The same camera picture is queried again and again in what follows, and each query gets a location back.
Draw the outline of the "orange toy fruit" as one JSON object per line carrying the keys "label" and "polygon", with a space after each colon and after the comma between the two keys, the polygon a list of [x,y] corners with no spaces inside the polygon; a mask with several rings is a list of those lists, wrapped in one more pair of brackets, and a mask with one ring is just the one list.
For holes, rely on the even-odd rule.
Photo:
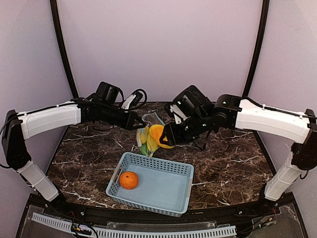
{"label": "orange toy fruit", "polygon": [[124,189],[132,190],[138,186],[139,178],[135,172],[127,171],[120,175],[119,183]]}

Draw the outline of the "green toy bitter gourd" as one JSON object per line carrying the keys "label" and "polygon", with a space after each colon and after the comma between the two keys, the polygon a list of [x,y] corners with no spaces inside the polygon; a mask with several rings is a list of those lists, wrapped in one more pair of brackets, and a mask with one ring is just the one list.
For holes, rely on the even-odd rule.
{"label": "green toy bitter gourd", "polygon": [[146,144],[143,144],[141,147],[139,147],[139,151],[140,151],[140,154],[142,155],[148,155],[148,148],[147,148],[147,145]]}

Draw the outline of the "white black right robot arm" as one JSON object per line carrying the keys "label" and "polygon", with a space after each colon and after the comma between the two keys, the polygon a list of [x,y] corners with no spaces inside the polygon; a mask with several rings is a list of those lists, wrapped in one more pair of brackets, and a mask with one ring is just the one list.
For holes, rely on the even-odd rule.
{"label": "white black right robot arm", "polygon": [[258,104],[250,98],[222,95],[215,103],[205,98],[191,102],[182,95],[173,104],[186,117],[180,123],[167,124],[159,138],[168,146],[194,141],[204,132],[221,127],[274,134],[293,141],[286,162],[264,187],[264,198],[277,201],[283,192],[305,171],[317,165],[317,124],[313,111],[291,112]]}

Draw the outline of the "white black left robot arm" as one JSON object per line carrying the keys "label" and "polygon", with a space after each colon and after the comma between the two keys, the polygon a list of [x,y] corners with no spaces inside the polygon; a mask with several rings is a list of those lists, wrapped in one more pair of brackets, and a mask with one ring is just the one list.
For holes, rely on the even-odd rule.
{"label": "white black left robot arm", "polygon": [[132,110],[85,98],[72,99],[30,112],[18,113],[11,110],[0,130],[6,162],[1,167],[14,170],[46,201],[52,202],[60,197],[60,191],[36,164],[37,160],[32,159],[27,141],[35,143],[45,139],[40,145],[52,145],[48,136],[53,131],[95,121],[104,121],[125,130],[137,130],[146,125]]}

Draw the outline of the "yellow wrinkled toy fruit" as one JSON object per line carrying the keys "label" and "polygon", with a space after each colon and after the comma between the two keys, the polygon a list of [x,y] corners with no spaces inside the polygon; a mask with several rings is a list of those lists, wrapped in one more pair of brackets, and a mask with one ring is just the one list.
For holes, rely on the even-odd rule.
{"label": "yellow wrinkled toy fruit", "polygon": [[147,139],[147,148],[152,156],[153,153],[159,148],[159,145],[155,142],[150,134],[150,128],[148,126],[145,127],[145,137]]}

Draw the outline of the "clear zip bag blue zipper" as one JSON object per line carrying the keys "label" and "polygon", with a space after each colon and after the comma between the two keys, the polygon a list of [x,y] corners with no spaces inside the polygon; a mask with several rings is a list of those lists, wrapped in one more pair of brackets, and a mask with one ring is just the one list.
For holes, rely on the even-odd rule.
{"label": "clear zip bag blue zipper", "polygon": [[136,142],[140,154],[152,157],[154,152],[159,148],[150,134],[150,128],[153,125],[165,125],[163,120],[158,116],[156,111],[150,111],[142,116],[142,120],[146,123],[146,127],[137,129]]}

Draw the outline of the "orange yellow toy mango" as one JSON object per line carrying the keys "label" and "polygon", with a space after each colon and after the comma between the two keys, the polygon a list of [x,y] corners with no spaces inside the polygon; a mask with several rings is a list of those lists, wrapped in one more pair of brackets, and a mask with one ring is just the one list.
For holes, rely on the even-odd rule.
{"label": "orange yellow toy mango", "polygon": [[158,146],[164,148],[164,149],[172,149],[174,148],[174,146],[169,146],[169,145],[166,145],[166,144],[162,144],[160,142],[160,137],[162,136],[163,134],[163,129],[164,129],[164,126],[161,125],[161,124],[154,124],[150,127],[150,134],[151,134],[151,137],[154,139],[154,141],[158,144]]}

